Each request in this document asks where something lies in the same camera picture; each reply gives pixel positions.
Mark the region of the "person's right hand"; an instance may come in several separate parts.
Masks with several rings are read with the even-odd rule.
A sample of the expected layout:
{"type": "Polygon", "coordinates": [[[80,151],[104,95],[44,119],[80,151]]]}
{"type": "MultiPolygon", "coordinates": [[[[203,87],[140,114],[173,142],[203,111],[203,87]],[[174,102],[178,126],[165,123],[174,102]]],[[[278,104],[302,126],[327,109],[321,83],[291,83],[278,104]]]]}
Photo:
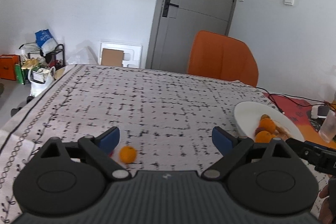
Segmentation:
{"type": "Polygon", "coordinates": [[[334,220],[334,215],[329,208],[329,195],[329,186],[326,185],[319,193],[319,198],[323,199],[323,203],[319,211],[318,220],[323,224],[331,224],[334,220]]]}

